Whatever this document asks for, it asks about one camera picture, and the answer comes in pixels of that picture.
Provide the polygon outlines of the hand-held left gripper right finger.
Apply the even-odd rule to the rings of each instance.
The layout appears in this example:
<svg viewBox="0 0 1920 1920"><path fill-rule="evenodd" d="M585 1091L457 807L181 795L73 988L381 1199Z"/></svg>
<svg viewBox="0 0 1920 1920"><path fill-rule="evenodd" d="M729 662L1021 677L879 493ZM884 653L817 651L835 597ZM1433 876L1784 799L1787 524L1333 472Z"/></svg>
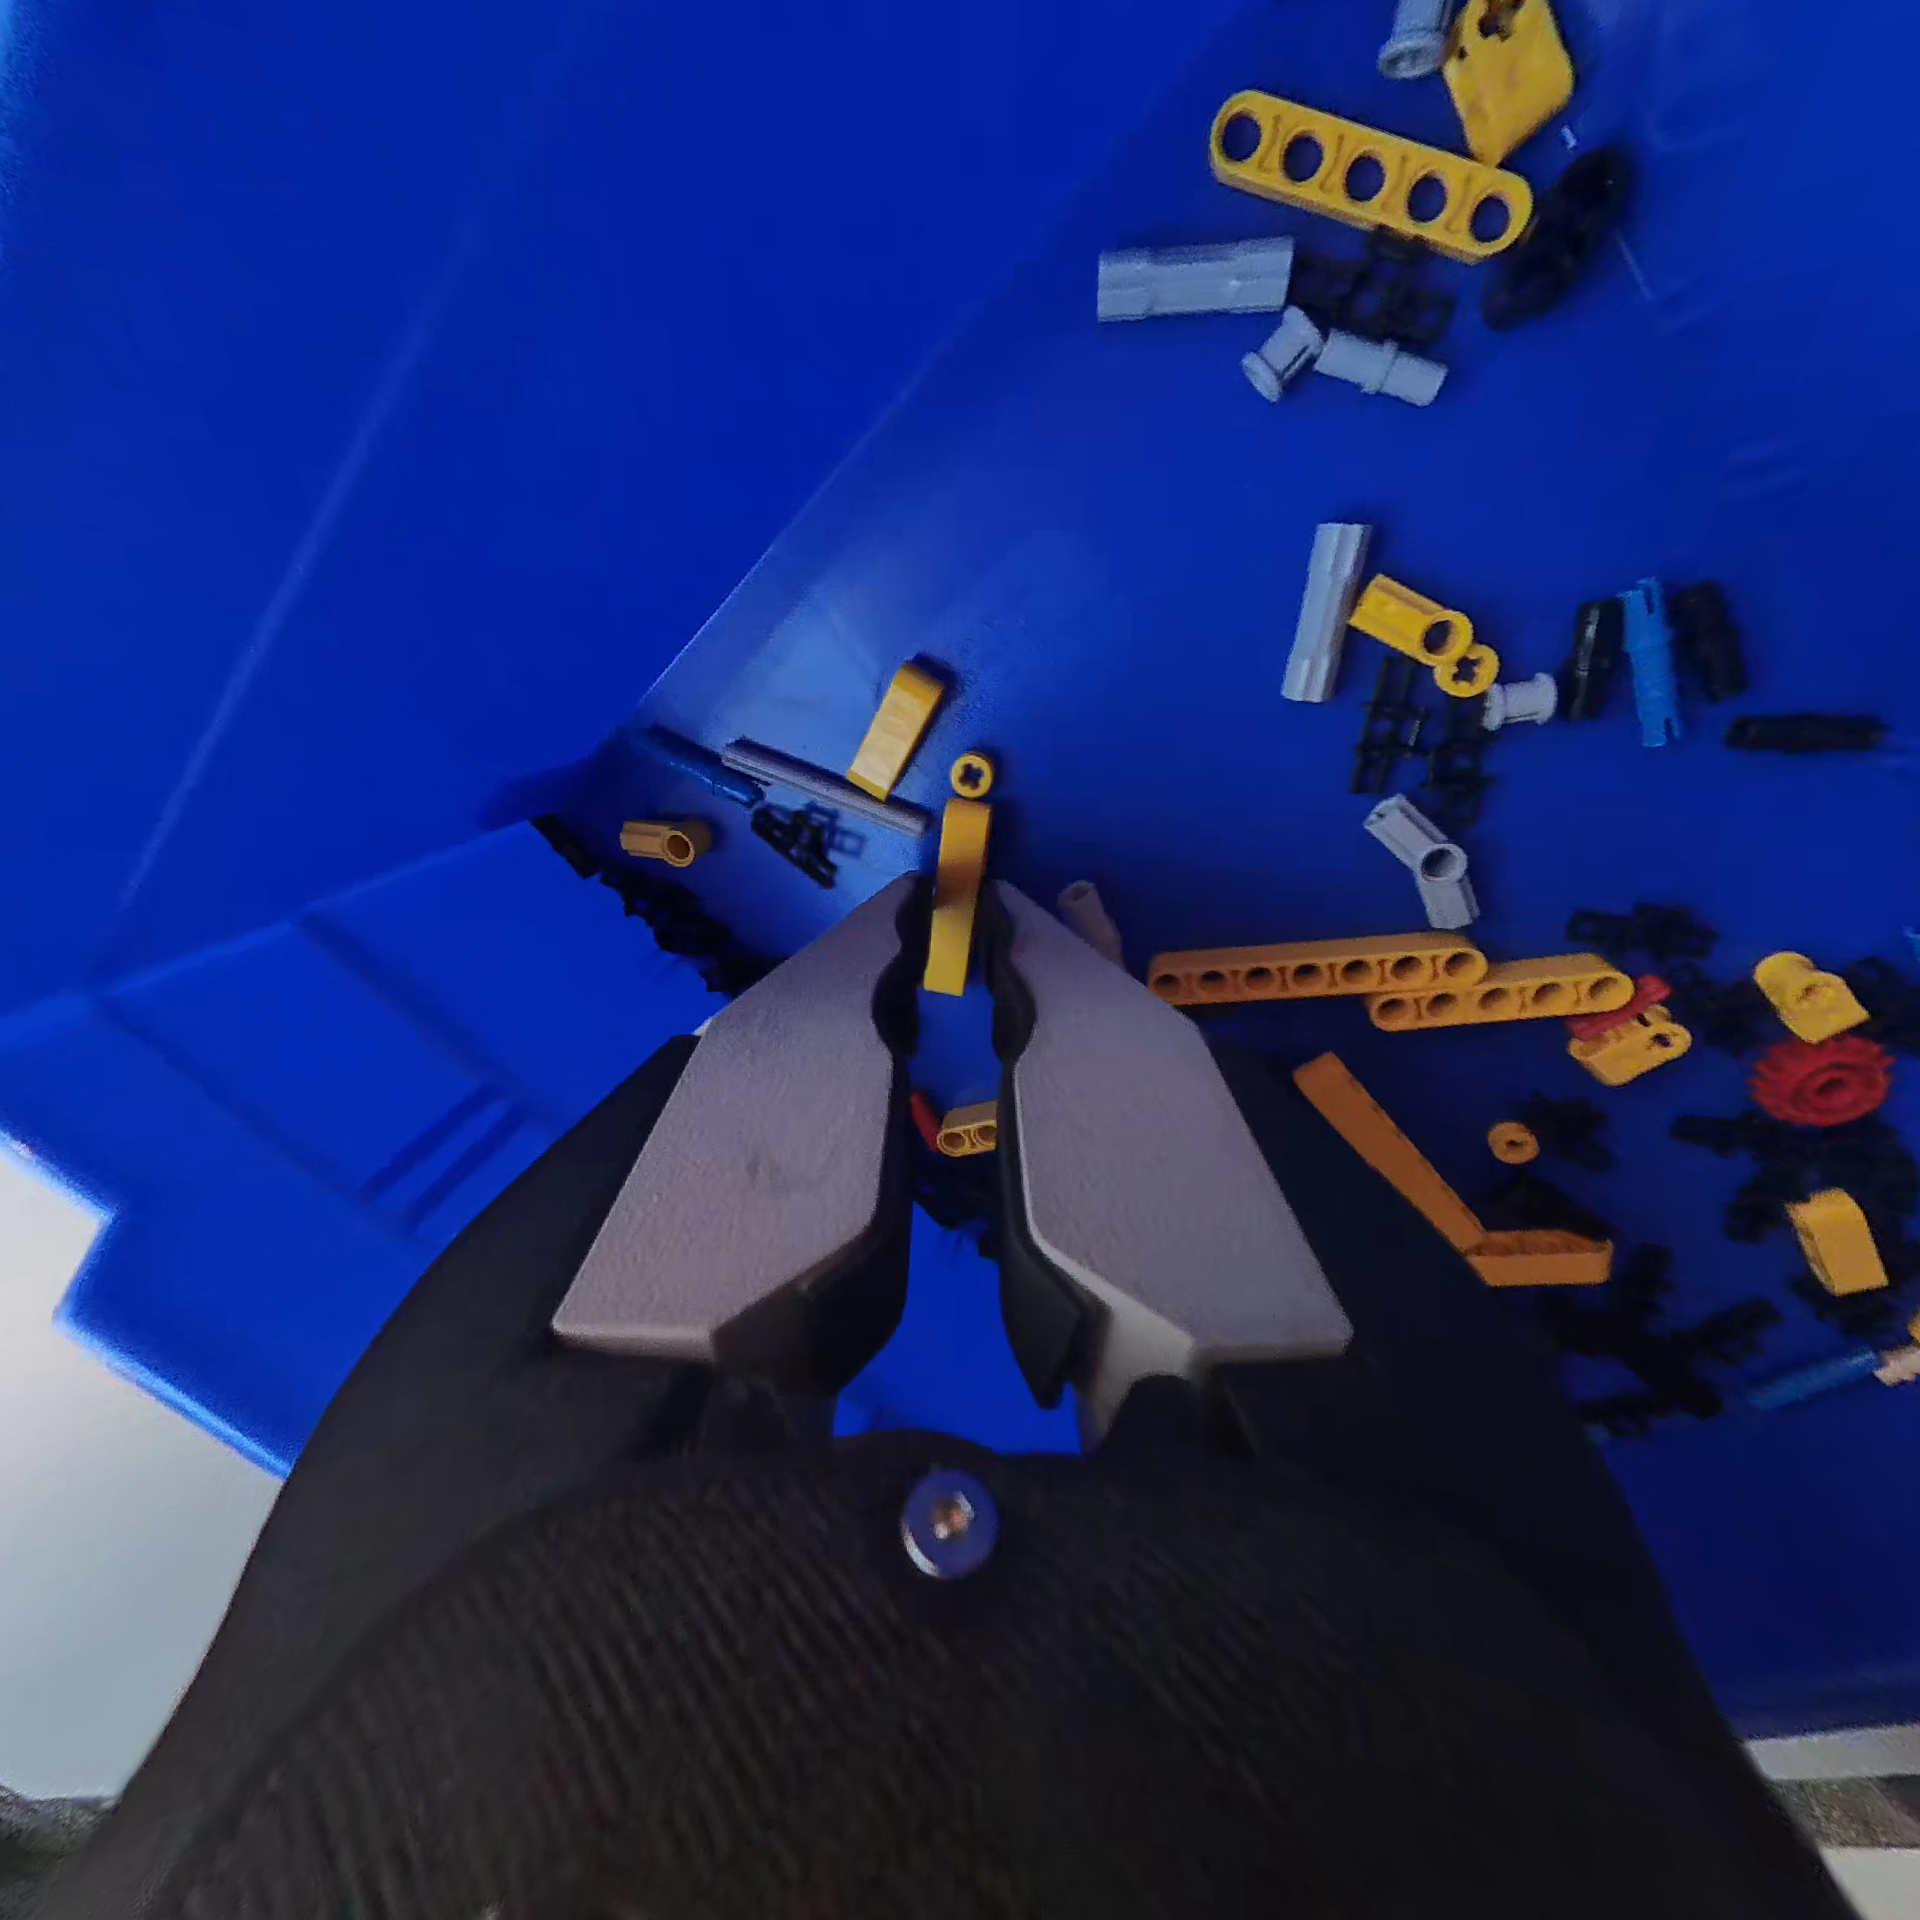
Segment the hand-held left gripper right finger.
<svg viewBox="0 0 1920 1920"><path fill-rule="evenodd" d="M1015 885L984 897L1000 1059L1000 1311L1092 1449L1128 1397L1319 1361L1353 1321L1203 1032Z"/></svg>

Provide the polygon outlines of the thin yellow lego liftarm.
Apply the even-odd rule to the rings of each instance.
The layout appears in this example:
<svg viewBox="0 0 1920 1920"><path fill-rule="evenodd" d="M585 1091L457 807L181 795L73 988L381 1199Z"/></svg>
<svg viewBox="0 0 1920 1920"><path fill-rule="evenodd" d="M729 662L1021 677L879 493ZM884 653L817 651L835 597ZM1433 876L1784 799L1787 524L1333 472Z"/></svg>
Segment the thin yellow lego liftarm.
<svg viewBox="0 0 1920 1920"><path fill-rule="evenodd" d="M989 840L989 803L965 798L947 803L928 911L928 958L921 981L927 992L963 997L968 990Z"/></svg>

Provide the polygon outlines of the blue plastic bin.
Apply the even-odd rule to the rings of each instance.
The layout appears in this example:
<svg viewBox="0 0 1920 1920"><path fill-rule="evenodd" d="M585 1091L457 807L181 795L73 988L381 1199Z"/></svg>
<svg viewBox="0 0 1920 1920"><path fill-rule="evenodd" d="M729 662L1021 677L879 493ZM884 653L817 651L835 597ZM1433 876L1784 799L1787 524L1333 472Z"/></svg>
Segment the blue plastic bin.
<svg viewBox="0 0 1920 1920"><path fill-rule="evenodd" d="M1097 325L1107 247L1359 236L1218 188L1272 88L1415 137L1389 5L4 5L4 1143L64 1302L259 1481L455 1227L704 1006L533 817L634 747L850 756L911 656L1034 897L1175 943L1419 923L1282 699L1316 521L1522 677L1714 579L1753 694L1489 749L1492 956L1690 910L1913 971L1915 5L1554 5L1628 223L1428 408Z"/></svg>

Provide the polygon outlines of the yellow angled lego beam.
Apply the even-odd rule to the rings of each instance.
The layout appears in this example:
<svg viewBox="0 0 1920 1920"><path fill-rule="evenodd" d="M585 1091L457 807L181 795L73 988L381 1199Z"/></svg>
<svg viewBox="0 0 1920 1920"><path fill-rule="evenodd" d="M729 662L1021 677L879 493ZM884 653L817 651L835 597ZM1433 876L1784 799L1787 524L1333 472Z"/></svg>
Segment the yellow angled lego beam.
<svg viewBox="0 0 1920 1920"><path fill-rule="evenodd" d="M1295 1085L1336 1134L1433 1224L1491 1289L1584 1289L1613 1276L1613 1243L1567 1230L1491 1230L1442 1179L1419 1147L1324 1052L1295 1068Z"/></svg>

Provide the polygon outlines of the long yellow lego beam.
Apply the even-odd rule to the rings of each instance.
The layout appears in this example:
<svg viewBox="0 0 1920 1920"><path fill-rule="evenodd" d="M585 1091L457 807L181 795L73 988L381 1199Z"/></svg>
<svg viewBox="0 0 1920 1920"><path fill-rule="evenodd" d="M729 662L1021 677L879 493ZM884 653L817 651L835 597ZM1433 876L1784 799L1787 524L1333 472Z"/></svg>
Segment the long yellow lego beam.
<svg viewBox="0 0 1920 1920"><path fill-rule="evenodd" d="M1164 950L1144 983L1173 1006L1242 1006L1475 985L1489 956L1445 931Z"/></svg>
<svg viewBox="0 0 1920 1920"><path fill-rule="evenodd" d="M1629 974L1593 950L1491 965L1477 981L1364 997L1375 1028L1424 1032L1452 1025L1576 1020L1621 1013L1637 993Z"/></svg>

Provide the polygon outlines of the grey lego axle rod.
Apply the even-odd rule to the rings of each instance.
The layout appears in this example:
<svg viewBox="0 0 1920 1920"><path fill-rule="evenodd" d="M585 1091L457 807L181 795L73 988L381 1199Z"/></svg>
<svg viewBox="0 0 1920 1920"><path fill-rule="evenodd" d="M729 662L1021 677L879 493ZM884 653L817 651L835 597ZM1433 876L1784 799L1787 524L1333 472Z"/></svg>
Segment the grey lego axle rod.
<svg viewBox="0 0 1920 1920"><path fill-rule="evenodd" d="M876 798L848 777L831 774L811 760L762 747L755 740L737 739L720 752L723 764L762 784L778 784L831 809L842 809L864 823L921 839L931 829L931 814L923 807Z"/></svg>

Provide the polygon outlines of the dark blue lego pin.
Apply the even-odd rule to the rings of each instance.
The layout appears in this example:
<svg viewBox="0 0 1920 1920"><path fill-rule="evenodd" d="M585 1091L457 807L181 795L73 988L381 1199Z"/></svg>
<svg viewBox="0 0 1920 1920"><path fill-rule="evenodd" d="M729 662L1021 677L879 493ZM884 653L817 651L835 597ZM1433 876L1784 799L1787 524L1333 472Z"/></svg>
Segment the dark blue lego pin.
<svg viewBox="0 0 1920 1920"><path fill-rule="evenodd" d="M704 791L741 809L763 804L763 787L748 773L733 768L720 752L714 752L682 733L660 726L643 726L634 745L652 760L674 774L700 784Z"/></svg>

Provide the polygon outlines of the grey angled lego connector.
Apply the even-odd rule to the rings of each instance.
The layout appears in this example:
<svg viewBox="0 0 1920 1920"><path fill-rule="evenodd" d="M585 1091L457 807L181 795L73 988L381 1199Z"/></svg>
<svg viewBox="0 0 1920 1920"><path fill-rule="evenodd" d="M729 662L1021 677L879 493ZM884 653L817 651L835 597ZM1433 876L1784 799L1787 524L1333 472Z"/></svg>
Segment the grey angled lego connector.
<svg viewBox="0 0 1920 1920"><path fill-rule="evenodd" d="M1428 927L1464 931L1480 921L1468 852L1407 795L1380 799L1361 824L1413 877Z"/></svg>

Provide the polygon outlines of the yellow and red lego connector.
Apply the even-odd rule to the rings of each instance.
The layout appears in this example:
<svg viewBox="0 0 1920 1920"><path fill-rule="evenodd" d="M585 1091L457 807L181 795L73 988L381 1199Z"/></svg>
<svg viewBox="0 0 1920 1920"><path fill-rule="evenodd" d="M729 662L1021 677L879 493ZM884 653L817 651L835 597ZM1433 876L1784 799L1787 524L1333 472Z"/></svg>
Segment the yellow and red lego connector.
<svg viewBox="0 0 1920 1920"><path fill-rule="evenodd" d="M1680 1061L1695 1036L1673 1016L1668 997L1665 976L1641 974L1623 1006L1567 1020L1570 1061L1605 1088L1623 1088Z"/></svg>

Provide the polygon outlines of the red lego gear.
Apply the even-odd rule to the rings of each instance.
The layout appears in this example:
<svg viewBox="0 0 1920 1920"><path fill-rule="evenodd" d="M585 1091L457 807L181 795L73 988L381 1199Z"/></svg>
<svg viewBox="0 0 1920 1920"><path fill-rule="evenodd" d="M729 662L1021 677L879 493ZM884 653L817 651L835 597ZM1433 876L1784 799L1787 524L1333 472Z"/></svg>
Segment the red lego gear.
<svg viewBox="0 0 1920 1920"><path fill-rule="evenodd" d="M1835 1129L1879 1113L1893 1084L1893 1053L1860 1036L1780 1039L1746 1073L1755 1107L1800 1129Z"/></svg>

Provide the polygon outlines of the yellow lego connector block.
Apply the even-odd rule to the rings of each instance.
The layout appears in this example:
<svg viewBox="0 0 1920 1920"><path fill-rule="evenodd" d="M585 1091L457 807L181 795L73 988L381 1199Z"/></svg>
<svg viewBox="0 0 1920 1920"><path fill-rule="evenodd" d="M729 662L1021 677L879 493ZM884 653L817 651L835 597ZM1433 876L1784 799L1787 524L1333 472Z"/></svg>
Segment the yellow lego connector block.
<svg viewBox="0 0 1920 1920"><path fill-rule="evenodd" d="M1784 1028L1800 1041L1821 1045L1860 1028L1871 1013L1845 976L1801 950L1771 950L1752 969Z"/></svg>
<svg viewBox="0 0 1920 1920"><path fill-rule="evenodd" d="M1860 1203L1828 1187L1785 1204L1812 1279L1845 1300L1890 1286L1888 1269Z"/></svg>

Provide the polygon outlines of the blue and tan lego pin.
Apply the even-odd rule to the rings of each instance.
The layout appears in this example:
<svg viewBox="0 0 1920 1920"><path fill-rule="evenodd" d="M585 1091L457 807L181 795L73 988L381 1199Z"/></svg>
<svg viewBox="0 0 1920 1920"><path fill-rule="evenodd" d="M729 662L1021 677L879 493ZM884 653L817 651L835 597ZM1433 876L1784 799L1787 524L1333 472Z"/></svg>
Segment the blue and tan lego pin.
<svg viewBox="0 0 1920 1920"><path fill-rule="evenodd" d="M1906 1385L1919 1379L1919 1341L1879 1351L1863 1349L1795 1366L1746 1389L1746 1403L1760 1412L1801 1407L1835 1397L1853 1385Z"/></svg>

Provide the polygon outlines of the long blue lego pin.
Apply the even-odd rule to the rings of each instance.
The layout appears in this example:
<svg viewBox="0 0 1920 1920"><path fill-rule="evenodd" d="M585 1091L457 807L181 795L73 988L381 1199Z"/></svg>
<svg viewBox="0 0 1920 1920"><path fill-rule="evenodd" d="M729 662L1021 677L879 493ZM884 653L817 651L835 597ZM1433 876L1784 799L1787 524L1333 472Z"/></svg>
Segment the long blue lego pin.
<svg viewBox="0 0 1920 1920"><path fill-rule="evenodd" d="M1640 739L1645 749L1663 749L1685 733L1665 585L1657 579L1641 579L1621 595L1621 609Z"/></svg>

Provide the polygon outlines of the scattered black lego pins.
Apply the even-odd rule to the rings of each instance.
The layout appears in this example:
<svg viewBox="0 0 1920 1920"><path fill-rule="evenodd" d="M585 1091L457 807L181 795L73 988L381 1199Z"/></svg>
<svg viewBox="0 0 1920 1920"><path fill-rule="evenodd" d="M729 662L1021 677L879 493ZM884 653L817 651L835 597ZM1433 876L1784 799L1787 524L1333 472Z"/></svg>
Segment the scattered black lego pins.
<svg viewBox="0 0 1920 1920"><path fill-rule="evenodd" d="M1673 604L1673 595L1665 592L1666 597L1666 613L1673 630L1673 659L1676 671L1682 684L1697 680L1697 687L1708 692L1714 699L1728 697L1745 685L1745 644L1738 632L1738 624L1733 613L1727 606L1723 589L1714 583L1688 583L1679 595L1679 606ZM1601 601L1591 613L1584 613L1576 624L1576 646L1573 660L1569 671L1569 687L1576 692L1576 699L1563 699L1559 710L1567 713L1569 709L1584 709L1593 710L1593 689L1602 687L1610 673L1619 671L1619 662L1625 660L1623 648L1623 609L1621 597ZM973 932L973 960L978 960L981 974L985 976L984 958L981 958L981 931L985 925L988 911L984 904L985 893L989 891L993 877L985 877L978 893L976 904L976 932ZM931 893L932 893L932 877L919 880L919 960L927 961L928 958L928 911L931 911ZM1227 1073L1223 1073L1240 1102L1242 1116L1245 1117L1245 1109L1235 1091L1235 1084ZM1307 1113L1313 1107L1304 1093L1292 1093L1289 1088L1280 1094L1280 1103L1288 1113ZM1337 1135L1336 1129L1321 1117L1309 1119L1309 1140L1315 1145L1329 1143ZM1337 1149L1337 1163L1341 1177L1347 1177L1348 1168L1359 1172L1361 1158L1359 1153L1345 1143ZM1296 1196L1305 1196L1307 1199L1316 1199L1329 1196L1327 1184L1309 1184L1305 1172L1299 1168L1296 1160L1288 1160L1280 1168L1277 1177L1284 1196L1295 1203ZM1347 1206L1337 1214L1337 1224L1341 1230L1348 1227L1394 1227L1408 1224L1415 1217L1415 1206L1404 1199L1383 1177L1375 1171L1361 1174L1361 1199L1353 1203L1352 1211ZM1424 1222L1413 1227L1415 1253L1426 1260L1428 1254L1439 1254L1442 1262L1445 1278L1464 1279L1469 1289L1475 1305L1489 1305L1496 1300L1491 1286L1487 1286L1469 1263L1449 1248L1449 1243L1441 1237L1441 1231ZM1394 1283L1394 1300L1397 1305L1407 1305L1411 1297L1407 1286L1411 1285L1407 1271L1386 1271L1387 1262L1376 1256L1368 1256L1364 1262L1347 1263L1347 1260L1324 1260L1329 1279L1339 1297L1341 1308L1347 1310L1347 1300L1339 1289L1347 1285L1348 1278L1361 1276L1362 1279L1393 1279ZM666 1368L668 1364L693 1366L698 1361L666 1361L666 1360L648 1360L657 1366ZM1227 1364L1216 1371L1210 1381L1208 1389L1197 1389L1194 1385L1175 1382L1169 1379L1154 1379L1141 1382L1132 1393L1137 1397L1133 1407L1141 1411L1141 1393L1153 1389L1153 1393L1173 1397L1179 1403L1197 1401L1201 1407L1215 1417L1215 1406L1223 1403L1227 1412L1223 1414L1231 1423L1231 1435L1235 1435L1235 1445L1240 1445L1240 1433L1259 1433L1257 1417L1280 1417L1288 1414L1284 1423L1299 1425L1299 1421L1307 1423L1309 1437L1327 1437L1330 1439L1336 1431L1347 1431L1339 1423L1359 1423L1362 1437L1375 1441L1379 1435L1393 1435L1394 1421L1401 1420L1407 1412L1407 1399L1394 1399L1397 1382L1393 1376L1380 1373L1380 1352L1376 1341L1361 1339L1336 1360L1319 1360L1319 1361L1273 1361L1273 1364Z"/></svg>

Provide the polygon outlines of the yellow five-hole lego beam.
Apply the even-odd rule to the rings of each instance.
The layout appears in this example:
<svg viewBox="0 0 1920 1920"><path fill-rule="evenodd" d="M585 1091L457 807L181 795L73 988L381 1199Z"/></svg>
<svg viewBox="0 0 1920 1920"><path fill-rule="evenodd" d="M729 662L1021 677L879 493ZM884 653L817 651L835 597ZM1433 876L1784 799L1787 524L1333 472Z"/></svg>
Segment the yellow five-hole lego beam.
<svg viewBox="0 0 1920 1920"><path fill-rule="evenodd" d="M1533 219L1533 192L1516 174L1257 88L1216 110L1208 155L1215 181L1243 196L1458 264L1514 249Z"/></svg>

